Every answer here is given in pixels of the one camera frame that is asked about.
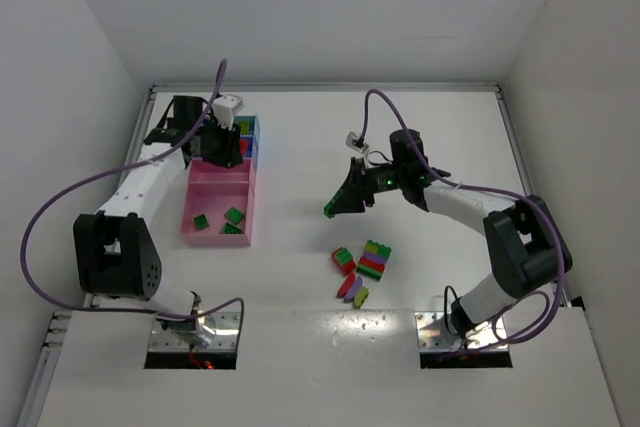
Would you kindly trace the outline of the red and green lego block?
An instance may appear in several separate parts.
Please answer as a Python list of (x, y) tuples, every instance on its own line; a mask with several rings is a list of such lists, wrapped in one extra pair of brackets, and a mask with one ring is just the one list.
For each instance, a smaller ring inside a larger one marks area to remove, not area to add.
[(356, 269), (352, 254), (345, 247), (340, 247), (333, 251), (331, 253), (331, 260), (344, 276), (349, 275)]

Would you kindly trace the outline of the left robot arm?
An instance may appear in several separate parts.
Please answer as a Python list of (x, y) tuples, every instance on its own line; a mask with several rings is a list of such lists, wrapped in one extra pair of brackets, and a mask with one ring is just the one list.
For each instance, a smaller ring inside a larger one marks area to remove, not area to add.
[(236, 116), (243, 107), (234, 94), (213, 102), (177, 95), (143, 141), (138, 167), (129, 171), (112, 197), (73, 225), (83, 292), (124, 299), (156, 314), (164, 327), (195, 332), (200, 297), (164, 277), (149, 225), (169, 187), (200, 159), (230, 169), (243, 161)]

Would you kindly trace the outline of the dark green lego brick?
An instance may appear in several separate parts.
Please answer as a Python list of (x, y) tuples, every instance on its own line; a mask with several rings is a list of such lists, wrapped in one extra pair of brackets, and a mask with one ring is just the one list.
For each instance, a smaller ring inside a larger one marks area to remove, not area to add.
[(209, 222), (204, 214), (200, 214), (193, 218), (193, 225), (197, 231), (201, 231), (209, 227)]

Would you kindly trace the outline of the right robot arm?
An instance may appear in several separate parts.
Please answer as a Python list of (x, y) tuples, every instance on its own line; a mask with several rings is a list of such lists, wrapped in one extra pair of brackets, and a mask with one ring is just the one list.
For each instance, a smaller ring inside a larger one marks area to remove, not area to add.
[(571, 254), (541, 198), (454, 183), (448, 172), (429, 165), (414, 129), (394, 131), (389, 141), (391, 159), (386, 163), (370, 167), (364, 158), (351, 159), (347, 177), (324, 214), (333, 218), (363, 213), (374, 205), (376, 195), (398, 190), (420, 210), (482, 235), (491, 272), (452, 303), (446, 323), (454, 334), (463, 336), (495, 319), (538, 288), (561, 281), (571, 269)]

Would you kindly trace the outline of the multicolour lego block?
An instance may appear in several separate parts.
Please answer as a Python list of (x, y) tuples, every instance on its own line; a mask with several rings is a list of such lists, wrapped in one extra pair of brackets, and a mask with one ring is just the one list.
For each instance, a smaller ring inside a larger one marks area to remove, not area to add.
[(356, 262), (356, 272), (379, 281), (386, 269), (392, 248), (374, 240), (367, 240), (362, 255)]

